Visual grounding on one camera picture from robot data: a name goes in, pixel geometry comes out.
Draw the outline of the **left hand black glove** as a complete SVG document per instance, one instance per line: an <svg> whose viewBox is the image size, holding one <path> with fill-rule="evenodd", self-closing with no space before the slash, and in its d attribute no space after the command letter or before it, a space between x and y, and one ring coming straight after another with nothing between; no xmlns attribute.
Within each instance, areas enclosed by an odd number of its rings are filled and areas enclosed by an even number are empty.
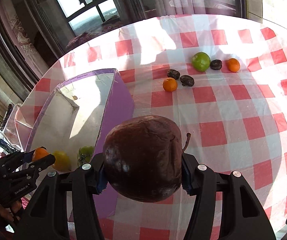
<svg viewBox="0 0 287 240"><path fill-rule="evenodd" d="M19 211L22 208L22 202L14 202L10 208L4 208L0 205L0 215L9 222L14 222L15 219L20 220Z"/></svg>

